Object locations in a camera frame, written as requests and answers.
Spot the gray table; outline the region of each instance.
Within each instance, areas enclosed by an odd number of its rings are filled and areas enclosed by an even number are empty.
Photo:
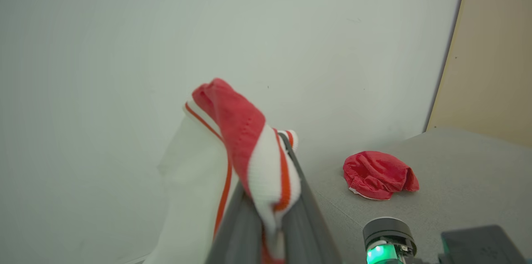
[[[319,207],[346,263],[365,263],[362,228],[371,219],[397,217],[411,228],[418,257],[437,262],[445,230],[489,224],[503,227],[525,258],[532,258],[532,149],[475,133],[435,129],[382,150],[408,164],[418,192],[389,201],[353,194],[338,163],[309,178]]]

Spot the crumpled red cloth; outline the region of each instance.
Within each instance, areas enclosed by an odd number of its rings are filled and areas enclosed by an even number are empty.
[[[414,171],[390,154],[365,151],[344,162],[344,178],[349,190],[372,200],[386,201],[394,192],[418,191]]]

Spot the white wall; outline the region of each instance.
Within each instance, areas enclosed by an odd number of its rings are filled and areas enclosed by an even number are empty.
[[[155,169],[192,89],[226,79],[310,171],[422,132],[458,0],[0,0],[2,263],[155,245]]]

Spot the green light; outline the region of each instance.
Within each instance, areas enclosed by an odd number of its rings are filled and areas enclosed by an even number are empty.
[[[393,244],[378,245],[367,251],[367,264],[377,264],[381,261],[399,259]]]

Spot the beige panel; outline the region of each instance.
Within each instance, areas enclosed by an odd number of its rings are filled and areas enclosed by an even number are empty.
[[[532,146],[532,0],[462,0],[428,128]]]

